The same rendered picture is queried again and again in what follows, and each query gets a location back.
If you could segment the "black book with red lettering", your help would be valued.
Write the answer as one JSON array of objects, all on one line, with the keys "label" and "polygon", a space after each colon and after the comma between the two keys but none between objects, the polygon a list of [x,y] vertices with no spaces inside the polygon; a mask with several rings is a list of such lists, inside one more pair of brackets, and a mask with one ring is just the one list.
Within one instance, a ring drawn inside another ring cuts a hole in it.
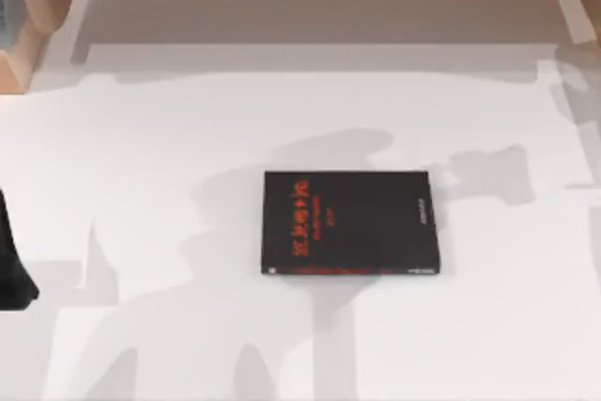
[{"label": "black book with red lettering", "polygon": [[266,172],[262,273],[430,275],[440,269],[427,172]]}]

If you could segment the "grey-blue book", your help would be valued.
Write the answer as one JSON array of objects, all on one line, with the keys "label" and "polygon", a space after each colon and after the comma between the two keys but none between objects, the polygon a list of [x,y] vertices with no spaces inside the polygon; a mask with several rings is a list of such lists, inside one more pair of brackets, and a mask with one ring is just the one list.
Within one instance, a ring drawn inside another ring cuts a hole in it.
[{"label": "grey-blue book", "polygon": [[16,43],[25,17],[24,0],[0,0],[0,51]]}]

